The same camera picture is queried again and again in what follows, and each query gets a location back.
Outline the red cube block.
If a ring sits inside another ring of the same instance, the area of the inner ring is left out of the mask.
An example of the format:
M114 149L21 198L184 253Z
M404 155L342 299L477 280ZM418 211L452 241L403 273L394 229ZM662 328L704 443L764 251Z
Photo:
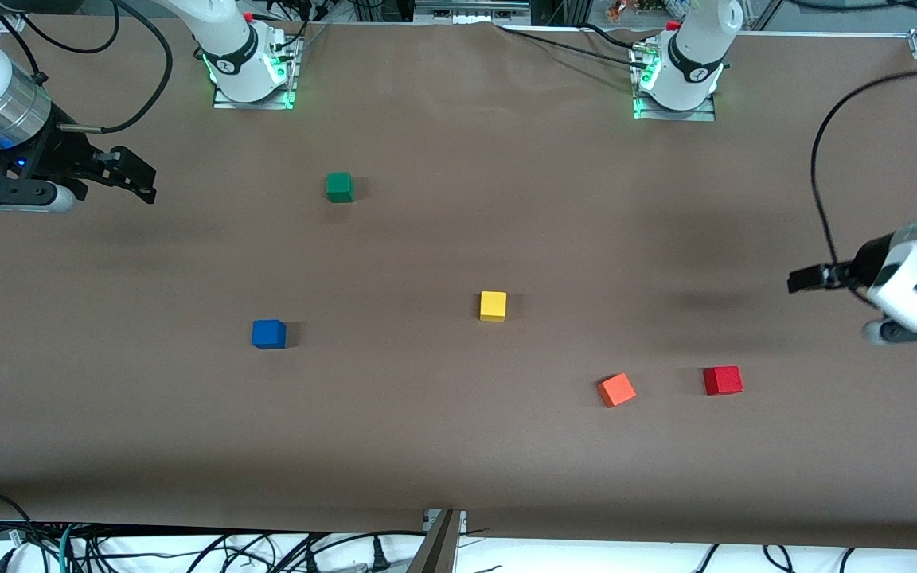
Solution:
M743 377L738 366L713 366L704 368L702 374L707 396L726 396L743 391Z

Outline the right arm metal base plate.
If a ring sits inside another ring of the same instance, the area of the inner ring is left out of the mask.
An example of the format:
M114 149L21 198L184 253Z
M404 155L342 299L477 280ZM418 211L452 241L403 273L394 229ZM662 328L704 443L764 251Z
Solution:
M213 107L225 109L290 110L294 108L301 40L283 40L258 53L237 76L225 77L209 68L214 84Z

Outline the brown table cover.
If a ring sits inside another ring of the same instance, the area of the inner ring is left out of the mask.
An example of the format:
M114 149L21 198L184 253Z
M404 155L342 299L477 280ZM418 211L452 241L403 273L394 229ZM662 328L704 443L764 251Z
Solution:
M159 26L165 95L97 141L156 203L0 212L0 493L33 517L917 548L917 345L785 284L825 260L819 123L917 69L901 37L739 37L691 123L488 23L332 25L294 110L215 110ZM742 392L706 395L720 365Z

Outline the blue cube block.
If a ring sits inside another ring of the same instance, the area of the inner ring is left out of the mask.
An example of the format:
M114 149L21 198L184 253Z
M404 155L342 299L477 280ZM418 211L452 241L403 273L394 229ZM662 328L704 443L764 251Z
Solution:
M257 349L286 349L288 346L287 323L278 319L258 319L252 323L252 347Z

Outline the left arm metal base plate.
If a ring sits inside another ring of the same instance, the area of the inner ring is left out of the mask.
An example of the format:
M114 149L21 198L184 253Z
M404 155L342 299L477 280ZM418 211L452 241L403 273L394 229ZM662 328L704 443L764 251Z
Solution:
M645 63L647 68L652 68L658 62L655 48L644 48L642 44L634 44L630 49L629 61ZM673 110L662 106L655 98L642 88L643 76L649 77L643 69L634 69L632 72L632 100L634 119L651 119L662 121L701 121L712 123L716 120L716 103L713 92L708 91L703 102L691 110Z

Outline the orange cube block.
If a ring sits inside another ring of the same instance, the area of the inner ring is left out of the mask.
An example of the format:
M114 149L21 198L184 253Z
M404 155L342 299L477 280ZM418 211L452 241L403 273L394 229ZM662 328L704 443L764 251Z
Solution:
M611 375L597 384L599 398L605 407L617 407L637 398L637 391L626 373Z

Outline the silver metal box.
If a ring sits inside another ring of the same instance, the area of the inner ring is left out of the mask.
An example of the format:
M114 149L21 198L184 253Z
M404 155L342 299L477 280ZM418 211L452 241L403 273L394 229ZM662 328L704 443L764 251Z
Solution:
M412 22L422 25L458 25L491 22L531 25L530 0L414 0Z

